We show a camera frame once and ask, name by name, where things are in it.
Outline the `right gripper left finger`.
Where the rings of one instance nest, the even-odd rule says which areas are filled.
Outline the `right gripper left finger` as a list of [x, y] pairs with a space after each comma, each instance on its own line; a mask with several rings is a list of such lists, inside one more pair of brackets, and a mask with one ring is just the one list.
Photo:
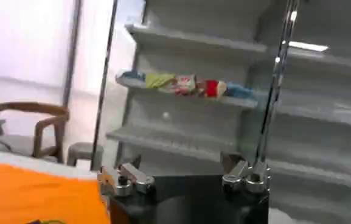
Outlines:
[[116, 197], [127, 197], [133, 192], [150, 194], [155, 189], [155, 178], [139, 170], [142, 156], [123, 160], [114, 168], [102, 166], [97, 180], [100, 193]]

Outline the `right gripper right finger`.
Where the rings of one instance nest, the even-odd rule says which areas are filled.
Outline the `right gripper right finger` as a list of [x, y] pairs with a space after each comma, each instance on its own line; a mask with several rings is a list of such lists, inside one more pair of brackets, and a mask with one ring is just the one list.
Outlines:
[[227, 191], [245, 188], [252, 194], [262, 194], [269, 189], [269, 167], [265, 161], [257, 159], [251, 164], [241, 155], [221, 152], [220, 162], [225, 171], [221, 182]]

